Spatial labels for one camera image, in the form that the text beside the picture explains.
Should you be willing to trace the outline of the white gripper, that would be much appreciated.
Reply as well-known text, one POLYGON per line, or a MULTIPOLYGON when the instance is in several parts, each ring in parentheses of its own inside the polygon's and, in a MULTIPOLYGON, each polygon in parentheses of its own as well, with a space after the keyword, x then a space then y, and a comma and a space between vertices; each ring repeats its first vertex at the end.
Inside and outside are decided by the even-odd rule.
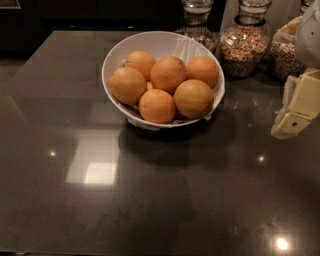
MULTIPOLYGON (((296 34, 296 58, 307 67, 320 68, 320 0, 304 12, 296 34)), ((289 76, 271 135, 278 139, 297 136, 320 114, 320 70, 307 69, 289 76)))

